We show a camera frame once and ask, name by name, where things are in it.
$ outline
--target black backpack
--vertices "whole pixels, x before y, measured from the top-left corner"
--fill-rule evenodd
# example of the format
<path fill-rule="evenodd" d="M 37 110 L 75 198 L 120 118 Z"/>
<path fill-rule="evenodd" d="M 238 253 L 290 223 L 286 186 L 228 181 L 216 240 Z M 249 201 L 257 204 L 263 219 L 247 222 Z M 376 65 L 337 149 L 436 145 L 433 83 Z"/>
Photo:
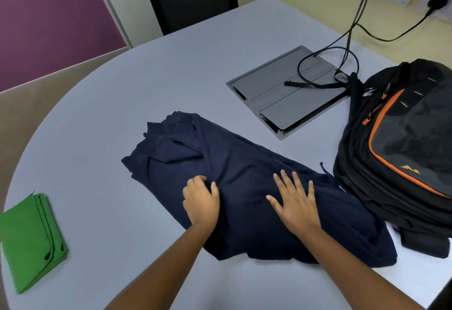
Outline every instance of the black backpack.
<path fill-rule="evenodd" d="M 404 247 L 446 258 L 452 237 L 452 70 L 418 59 L 362 84 L 350 76 L 350 113 L 336 180 Z"/>

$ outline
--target forearm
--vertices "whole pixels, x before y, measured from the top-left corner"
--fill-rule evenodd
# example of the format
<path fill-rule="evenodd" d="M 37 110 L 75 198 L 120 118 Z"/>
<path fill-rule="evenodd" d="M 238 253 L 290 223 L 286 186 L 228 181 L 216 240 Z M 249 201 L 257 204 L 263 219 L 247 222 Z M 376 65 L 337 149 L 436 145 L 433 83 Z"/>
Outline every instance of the forearm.
<path fill-rule="evenodd" d="M 200 225 L 188 228 L 106 310 L 169 309 L 211 232 Z"/>
<path fill-rule="evenodd" d="M 325 268 L 353 310 L 422 309 L 320 227 L 297 236 Z"/>

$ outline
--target purple panel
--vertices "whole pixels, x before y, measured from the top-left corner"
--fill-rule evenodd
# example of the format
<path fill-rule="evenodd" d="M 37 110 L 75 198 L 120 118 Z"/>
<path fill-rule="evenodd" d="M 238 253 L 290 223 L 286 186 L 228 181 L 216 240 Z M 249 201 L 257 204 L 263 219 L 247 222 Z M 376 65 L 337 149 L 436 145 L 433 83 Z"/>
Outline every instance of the purple panel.
<path fill-rule="evenodd" d="M 103 0 L 1 0 L 0 92 L 125 46 Z"/>

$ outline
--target white table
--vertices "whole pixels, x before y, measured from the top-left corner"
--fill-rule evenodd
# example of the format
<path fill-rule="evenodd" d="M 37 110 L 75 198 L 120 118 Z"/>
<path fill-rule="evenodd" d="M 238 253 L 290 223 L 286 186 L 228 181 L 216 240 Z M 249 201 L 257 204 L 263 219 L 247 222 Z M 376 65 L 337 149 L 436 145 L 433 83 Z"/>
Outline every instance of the white table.
<path fill-rule="evenodd" d="M 258 0 L 130 50 L 74 87 L 28 144 L 5 209 L 33 190 L 49 195 L 68 243 L 68 259 L 16 296 L 2 255 L 11 310 L 101 310 L 169 247 L 182 227 L 121 164 L 142 140 L 147 121 L 175 110 L 201 116 L 279 154 L 332 170 L 346 124 L 342 101 L 279 141 L 226 82 L 301 44 L 317 50 L 338 33 L 278 0 Z M 394 65 L 353 44 L 360 77 Z M 324 54 L 337 65 L 342 51 Z M 350 64 L 345 70 L 351 72 Z M 452 256 L 406 250 L 378 269 L 427 307 L 452 276 Z M 202 250 L 173 309 L 349 309 L 326 273 L 297 261 L 257 261 L 246 255 L 217 261 Z"/>

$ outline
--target hand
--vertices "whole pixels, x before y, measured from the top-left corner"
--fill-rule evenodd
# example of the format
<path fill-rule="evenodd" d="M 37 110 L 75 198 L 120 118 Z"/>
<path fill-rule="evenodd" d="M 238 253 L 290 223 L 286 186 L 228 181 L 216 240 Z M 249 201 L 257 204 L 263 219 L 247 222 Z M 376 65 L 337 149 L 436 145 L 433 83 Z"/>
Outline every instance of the hand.
<path fill-rule="evenodd" d="M 281 194 L 283 206 L 270 195 L 267 196 L 267 199 L 287 229 L 300 238 L 312 228 L 321 228 L 319 213 L 315 205 L 314 184 L 312 181 L 309 181 L 308 196 L 306 196 L 297 172 L 292 172 L 295 186 L 284 170 L 281 170 L 281 176 L 284 182 L 281 181 L 276 173 L 273 178 Z"/>
<path fill-rule="evenodd" d="M 183 205 L 192 225 L 201 225 L 213 231 L 220 212 L 220 192 L 213 181 L 210 193 L 204 184 L 206 180 L 205 176 L 196 176 L 187 181 L 187 186 L 182 190 L 185 198 Z"/>

